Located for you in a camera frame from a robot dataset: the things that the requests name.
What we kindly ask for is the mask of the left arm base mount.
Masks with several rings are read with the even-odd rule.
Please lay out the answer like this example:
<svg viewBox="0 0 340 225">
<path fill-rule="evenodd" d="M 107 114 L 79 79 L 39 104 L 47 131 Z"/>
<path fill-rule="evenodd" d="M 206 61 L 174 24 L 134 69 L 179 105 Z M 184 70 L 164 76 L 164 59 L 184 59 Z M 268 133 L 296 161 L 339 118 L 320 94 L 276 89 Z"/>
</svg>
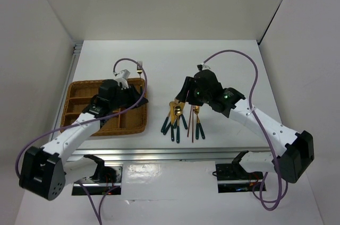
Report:
<svg viewBox="0 0 340 225">
<path fill-rule="evenodd" d="M 70 162 L 78 175 L 72 188 L 73 196 L 85 195 L 84 186 L 90 195 L 120 195 L 122 182 L 122 165 L 109 165 L 102 158 L 86 154 L 77 161 Z"/>
</svg>

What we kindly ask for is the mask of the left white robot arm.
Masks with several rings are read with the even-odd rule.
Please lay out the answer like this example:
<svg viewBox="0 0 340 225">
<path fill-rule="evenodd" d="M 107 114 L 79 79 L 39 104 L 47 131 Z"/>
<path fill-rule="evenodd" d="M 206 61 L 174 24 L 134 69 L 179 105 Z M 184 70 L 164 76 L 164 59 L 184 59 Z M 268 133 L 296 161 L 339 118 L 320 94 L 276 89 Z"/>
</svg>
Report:
<svg viewBox="0 0 340 225">
<path fill-rule="evenodd" d="M 99 182 L 105 177 L 103 159 L 86 154 L 69 162 L 72 153 L 91 135 L 98 132 L 111 118 L 145 105 L 146 89 L 124 86 L 116 80 L 104 80 L 89 104 L 76 121 L 63 127 L 54 140 L 37 148 L 29 147 L 24 153 L 19 186 L 49 201 L 59 196 L 63 188 L 90 178 Z"/>
</svg>

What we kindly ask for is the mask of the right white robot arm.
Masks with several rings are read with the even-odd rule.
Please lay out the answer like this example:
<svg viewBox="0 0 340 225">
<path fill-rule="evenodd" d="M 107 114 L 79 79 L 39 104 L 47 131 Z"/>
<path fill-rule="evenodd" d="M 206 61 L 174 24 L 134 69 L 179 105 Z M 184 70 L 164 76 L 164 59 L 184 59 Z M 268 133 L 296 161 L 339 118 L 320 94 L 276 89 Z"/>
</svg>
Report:
<svg viewBox="0 0 340 225">
<path fill-rule="evenodd" d="M 186 77 L 176 99 L 196 106 L 207 104 L 213 111 L 264 137 L 270 152 L 242 151 L 232 165 L 232 173 L 237 178 L 251 172 L 275 172 L 293 184 L 314 160 L 313 137 L 309 132 L 299 133 L 275 121 L 238 90 L 222 87 L 210 70 Z"/>
</svg>

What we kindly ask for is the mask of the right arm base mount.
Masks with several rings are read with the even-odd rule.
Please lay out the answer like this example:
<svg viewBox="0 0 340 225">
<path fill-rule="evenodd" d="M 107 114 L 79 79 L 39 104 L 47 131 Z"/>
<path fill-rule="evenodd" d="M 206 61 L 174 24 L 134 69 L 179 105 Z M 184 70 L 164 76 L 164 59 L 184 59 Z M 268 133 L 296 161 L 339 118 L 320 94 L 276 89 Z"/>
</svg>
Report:
<svg viewBox="0 0 340 225">
<path fill-rule="evenodd" d="M 219 193 L 243 193 L 259 191 L 263 180 L 261 172 L 246 172 L 241 166 L 241 158 L 248 154 L 248 151 L 240 152 L 231 163 L 218 163 L 212 175 L 217 178 Z"/>
</svg>

